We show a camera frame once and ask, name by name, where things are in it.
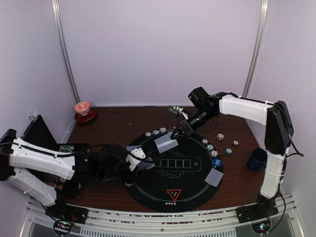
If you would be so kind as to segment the red triangle marker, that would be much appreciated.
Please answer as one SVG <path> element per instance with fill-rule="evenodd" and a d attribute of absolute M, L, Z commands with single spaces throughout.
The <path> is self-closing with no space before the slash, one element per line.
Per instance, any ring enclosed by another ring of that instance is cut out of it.
<path fill-rule="evenodd" d="M 166 192 L 169 194 L 169 196 L 171 197 L 171 199 L 176 202 L 179 198 L 179 195 L 182 192 L 182 189 L 169 189 L 166 190 Z"/>

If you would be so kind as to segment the blue round blind button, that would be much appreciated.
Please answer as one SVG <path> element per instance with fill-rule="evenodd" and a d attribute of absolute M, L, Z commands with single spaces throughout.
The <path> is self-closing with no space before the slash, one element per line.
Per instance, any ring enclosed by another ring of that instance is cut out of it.
<path fill-rule="evenodd" d="M 222 160 L 221 159 L 219 159 L 219 158 L 215 158 L 215 159 L 213 159 L 213 166 L 214 167 L 221 167 L 222 165 L 223 165 L 223 162 L 222 162 Z"/>

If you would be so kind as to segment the blue white chip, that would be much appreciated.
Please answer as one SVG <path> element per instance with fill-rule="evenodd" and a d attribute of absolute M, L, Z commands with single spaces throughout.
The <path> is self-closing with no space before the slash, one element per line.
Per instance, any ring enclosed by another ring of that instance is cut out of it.
<path fill-rule="evenodd" d="M 211 155 L 212 158 L 216 158 L 216 157 L 218 157 L 219 153 L 218 153 L 218 151 L 216 151 L 216 150 L 212 150 L 212 151 L 210 152 L 210 155 Z"/>
<path fill-rule="evenodd" d="M 160 127 L 160 128 L 159 128 L 159 132 L 160 132 L 161 134 L 165 134 L 165 133 L 167 132 L 167 128 L 166 128 L 166 127 Z"/>

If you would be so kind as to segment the single playing card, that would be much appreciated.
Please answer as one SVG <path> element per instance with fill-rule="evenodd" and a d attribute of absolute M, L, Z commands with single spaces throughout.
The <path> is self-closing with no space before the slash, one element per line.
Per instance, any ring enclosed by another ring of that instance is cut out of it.
<path fill-rule="evenodd" d="M 224 176 L 223 172 L 215 168 L 212 168 L 204 181 L 211 186 L 218 187 L 223 176 Z"/>

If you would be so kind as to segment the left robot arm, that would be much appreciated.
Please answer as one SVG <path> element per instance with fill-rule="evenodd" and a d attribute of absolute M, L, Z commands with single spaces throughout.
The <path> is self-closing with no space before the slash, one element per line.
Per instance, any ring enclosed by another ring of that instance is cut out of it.
<path fill-rule="evenodd" d="M 1 181 L 10 182 L 44 207 L 51 208 L 60 219 L 71 215 L 62 192 L 40 180 L 32 170 L 65 181 L 101 184 L 113 178 L 127 178 L 136 163 L 135 151 L 119 145 L 103 145 L 96 153 L 88 154 L 85 150 L 63 153 L 28 143 L 18 138 L 14 129 L 8 129 L 0 138 Z"/>

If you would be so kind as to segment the blue playing card deck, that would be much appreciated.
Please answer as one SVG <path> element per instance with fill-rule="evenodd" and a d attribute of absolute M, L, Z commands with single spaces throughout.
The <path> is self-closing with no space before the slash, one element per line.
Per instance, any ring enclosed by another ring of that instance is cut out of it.
<path fill-rule="evenodd" d="M 145 169 L 151 169 L 155 167 L 155 162 L 154 161 L 143 161 L 139 165 L 140 170 L 145 170 Z"/>

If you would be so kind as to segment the playing card top seat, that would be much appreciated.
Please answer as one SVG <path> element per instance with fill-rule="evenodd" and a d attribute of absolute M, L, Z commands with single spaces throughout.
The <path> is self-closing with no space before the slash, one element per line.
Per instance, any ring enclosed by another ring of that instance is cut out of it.
<path fill-rule="evenodd" d="M 172 133 L 165 134 L 154 140 L 160 154 L 178 146 L 178 141 L 171 139 Z"/>

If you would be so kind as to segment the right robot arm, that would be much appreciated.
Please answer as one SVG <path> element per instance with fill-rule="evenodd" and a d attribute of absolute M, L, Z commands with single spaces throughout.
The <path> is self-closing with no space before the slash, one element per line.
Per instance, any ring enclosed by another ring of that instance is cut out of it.
<path fill-rule="evenodd" d="M 292 155 L 303 157 L 293 142 L 294 127 L 288 106 L 284 101 L 259 101 L 238 96 L 232 92 L 208 94 L 204 88 L 195 88 L 189 95 L 196 108 L 189 113 L 181 107 L 169 106 L 167 111 L 180 121 L 172 130 L 171 138 L 181 139 L 191 136 L 197 129 L 219 115 L 245 119 L 252 132 L 256 126 L 262 127 L 262 134 L 254 134 L 257 142 L 267 155 L 264 180 L 257 196 L 256 204 L 237 209 L 239 215 L 263 218 L 273 212 L 275 199 L 280 195 L 280 186 L 286 174 L 287 159 Z"/>

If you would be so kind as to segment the blue white chip top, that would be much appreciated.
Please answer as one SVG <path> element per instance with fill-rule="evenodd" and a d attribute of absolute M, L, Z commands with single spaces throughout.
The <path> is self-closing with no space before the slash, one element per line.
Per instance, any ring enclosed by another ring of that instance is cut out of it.
<path fill-rule="evenodd" d="M 167 128 L 166 128 L 166 127 L 160 127 L 160 128 L 159 128 L 159 132 L 160 132 L 161 134 L 165 134 L 165 133 L 167 132 Z"/>

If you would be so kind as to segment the playing card seat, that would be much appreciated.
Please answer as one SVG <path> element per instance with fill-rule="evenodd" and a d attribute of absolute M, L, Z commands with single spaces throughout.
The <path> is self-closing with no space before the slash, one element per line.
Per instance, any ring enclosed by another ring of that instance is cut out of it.
<path fill-rule="evenodd" d="M 133 151 L 133 150 L 135 150 L 135 149 L 138 149 L 138 148 L 142 148 L 142 146 L 127 146 L 126 147 L 126 149 L 129 151 L 129 152 L 131 152 L 131 151 Z"/>
<path fill-rule="evenodd" d="M 178 146 L 178 141 L 171 139 L 172 133 L 165 134 L 154 140 L 160 154 Z"/>

